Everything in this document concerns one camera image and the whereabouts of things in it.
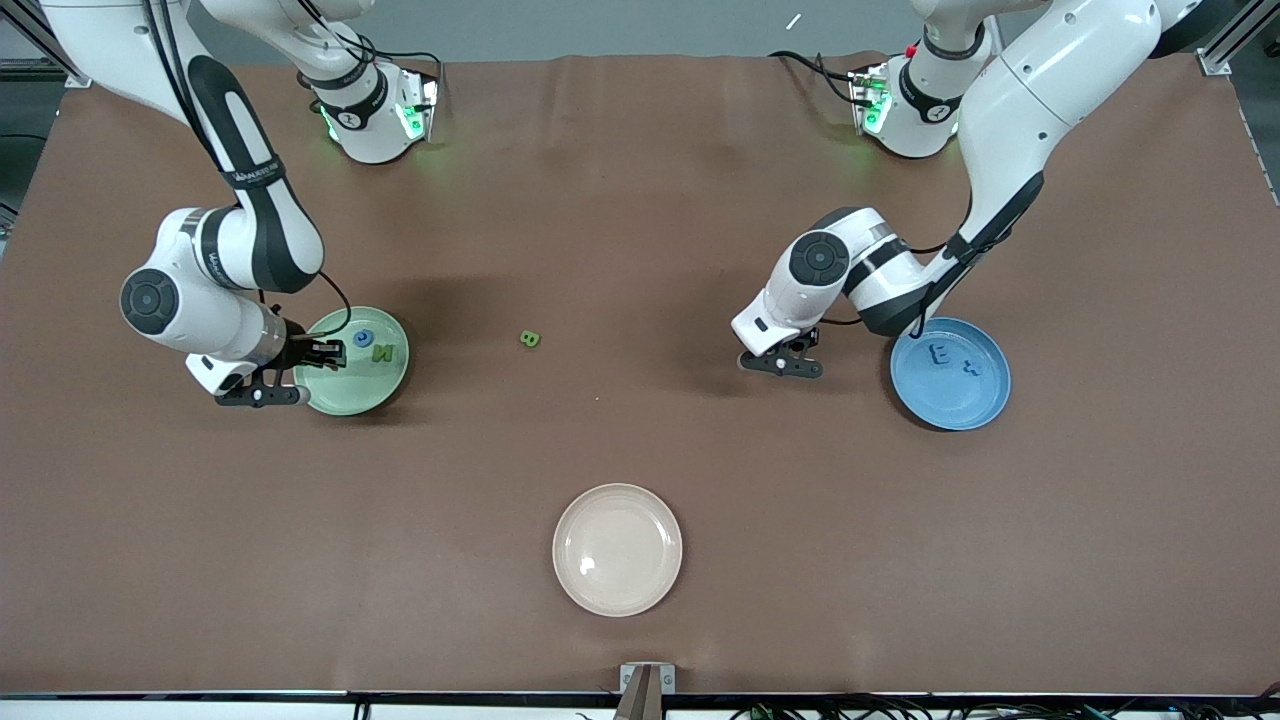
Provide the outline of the brown table cover sheet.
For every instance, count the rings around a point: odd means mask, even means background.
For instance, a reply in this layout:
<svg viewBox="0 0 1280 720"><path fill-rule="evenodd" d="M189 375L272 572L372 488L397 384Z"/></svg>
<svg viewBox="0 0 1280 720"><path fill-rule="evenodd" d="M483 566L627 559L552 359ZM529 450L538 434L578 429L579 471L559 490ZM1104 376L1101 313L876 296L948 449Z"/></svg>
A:
<svg viewBox="0 0 1280 720"><path fill-rule="evenodd" d="M643 660L686 692L1280 680L1280 209L1190 58L1080 123L945 302L1012 366L963 433L902 411L858 327L819 380L737 369L731 318L826 213L931 246L966 208L956 149L884 155L791 64L456 64L438 145L385 167L292 70L237 74L410 378L365 416L219 407L118 304L160 220L227 188L173 119L67 94L0 263L0 692L595 691ZM632 618L550 557L609 483L684 537Z"/></svg>

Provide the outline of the cream plate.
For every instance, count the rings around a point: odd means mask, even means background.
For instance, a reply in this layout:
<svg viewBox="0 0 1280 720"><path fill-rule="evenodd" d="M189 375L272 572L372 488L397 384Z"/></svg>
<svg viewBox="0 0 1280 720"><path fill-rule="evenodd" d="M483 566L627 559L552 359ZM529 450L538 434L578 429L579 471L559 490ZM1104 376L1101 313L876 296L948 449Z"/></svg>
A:
<svg viewBox="0 0 1280 720"><path fill-rule="evenodd" d="M590 488L561 514L550 551L557 580L580 607L602 618L632 618L672 591L684 562L675 512L635 484Z"/></svg>

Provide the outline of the blue plate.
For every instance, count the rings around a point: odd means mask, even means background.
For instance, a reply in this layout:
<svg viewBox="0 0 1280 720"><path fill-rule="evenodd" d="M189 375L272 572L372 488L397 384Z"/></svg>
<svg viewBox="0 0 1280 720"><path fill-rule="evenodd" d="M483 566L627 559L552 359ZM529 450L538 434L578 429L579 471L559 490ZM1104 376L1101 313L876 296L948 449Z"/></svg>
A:
<svg viewBox="0 0 1280 720"><path fill-rule="evenodd" d="M945 342L954 360L931 361L929 342ZM963 370L979 364L982 377ZM969 322L933 316L923 331L899 338L890 354L890 379L902 405L919 420L941 430L974 430L993 421L1007 406L1012 373L1000 345Z"/></svg>

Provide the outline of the light green plate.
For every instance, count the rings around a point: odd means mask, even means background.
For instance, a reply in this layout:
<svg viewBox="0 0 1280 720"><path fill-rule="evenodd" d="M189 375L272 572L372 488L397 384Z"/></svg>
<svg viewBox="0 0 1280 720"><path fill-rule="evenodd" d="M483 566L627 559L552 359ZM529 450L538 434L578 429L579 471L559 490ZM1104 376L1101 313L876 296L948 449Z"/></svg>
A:
<svg viewBox="0 0 1280 720"><path fill-rule="evenodd" d="M375 334L372 345L394 345L394 363L372 363L371 346L358 348L352 336L361 328ZM293 369L297 386L310 391L308 406L332 416L367 413L389 400L406 378L411 360L408 333L389 313L355 306L344 328L326 337L346 345L347 364L337 370L300 365Z"/></svg>

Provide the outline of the aluminium frame profile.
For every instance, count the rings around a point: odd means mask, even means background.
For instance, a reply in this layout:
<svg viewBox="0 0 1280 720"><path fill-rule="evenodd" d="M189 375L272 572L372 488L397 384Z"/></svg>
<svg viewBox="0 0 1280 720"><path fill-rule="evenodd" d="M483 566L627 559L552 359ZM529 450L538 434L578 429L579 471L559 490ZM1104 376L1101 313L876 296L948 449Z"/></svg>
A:
<svg viewBox="0 0 1280 720"><path fill-rule="evenodd" d="M0 0L0 79L61 81L68 88L92 85L58 41L37 0Z"/></svg>
<svg viewBox="0 0 1280 720"><path fill-rule="evenodd" d="M1276 20L1280 20L1280 0L1245 0L1208 42L1196 50L1202 73L1230 76L1230 60Z"/></svg>

